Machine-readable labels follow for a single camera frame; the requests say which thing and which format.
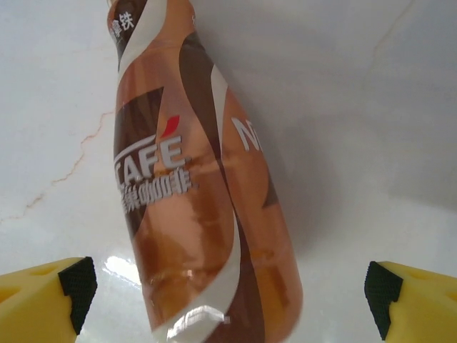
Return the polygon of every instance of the plastic bottle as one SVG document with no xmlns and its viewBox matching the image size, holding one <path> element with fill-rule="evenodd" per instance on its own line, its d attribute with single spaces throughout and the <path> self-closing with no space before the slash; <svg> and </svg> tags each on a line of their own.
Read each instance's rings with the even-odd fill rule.
<svg viewBox="0 0 457 343">
<path fill-rule="evenodd" d="M 245 111 L 188 0 L 118 0 L 114 166 L 155 339 L 278 343 L 301 313 L 291 240 Z"/>
</svg>

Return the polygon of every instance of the white stripe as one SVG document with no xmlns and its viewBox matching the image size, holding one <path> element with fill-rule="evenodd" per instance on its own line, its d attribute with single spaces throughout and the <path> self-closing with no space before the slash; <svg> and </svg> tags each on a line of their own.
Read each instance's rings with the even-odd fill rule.
<svg viewBox="0 0 457 343">
<path fill-rule="evenodd" d="M 217 129 L 219 131 L 219 141 L 221 143 L 222 151 L 222 138 L 224 132 L 224 109 L 226 106 L 227 96 L 227 82 L 222 76 L 221 72 L 214 66 L 211 72 L 211 87 L 213 89 L 214 107 L 216 109 Z"/>
<path fill-rule="evenodd" d="M 117 163 L 119 159 L 121 159 L 123 156 L 126 156 L 127 154 L 131 153 L 134 150 L 137 150 L 138 148 L 142 147 L 143 145 L 150 144 L 154 141 L 156 138 L 156 135 L 152 135 L 149 137 L 146 137 L 142 139 L 141 141 L 137 141 L 136 143 L 132 144 L 131 146 L 126 147 L 124 150 L 119 152 L 116 157 L 114 157 L 114 164 Z"/>
<path fill-rule="evenodd" d="M 157 343 L 203 343 L 222 322 L 240 278 L 241 245 L 233 212 L 233 247 L 227 263 L 207 288 L 185 309 L 153 332 Z"/>
<path fill-rule="evenodd" d="M 162 30 L 166 18 L 168 0 L 148 0 L 135 31 L 122 54 L 119 63 L 118 83 L 121 82 L 127 68 L 140 56 Z"/>
</svg>

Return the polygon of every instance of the brown bottle label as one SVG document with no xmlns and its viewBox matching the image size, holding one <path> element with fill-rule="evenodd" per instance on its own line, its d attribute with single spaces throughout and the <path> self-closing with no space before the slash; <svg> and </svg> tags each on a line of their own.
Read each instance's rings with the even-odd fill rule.
<svg viewBox="0 0 457 343">
<path fill-rule="evenodd" d="M 119 61 L 141 18 L 146 2 L 147 0 L 117 1 L 113 5 L 113 10 L 109 12 L 109 33 L 116 43 Z"/>
<path fill-rule="evenodd" d="M 118 42 L 114 166 L 154 334 L 280 342 L 301 284 L 257 133 L 194 32 L 190 3 L 143 2 L 118 1 L 109 23 L 138 5 Z"/>
</svg>

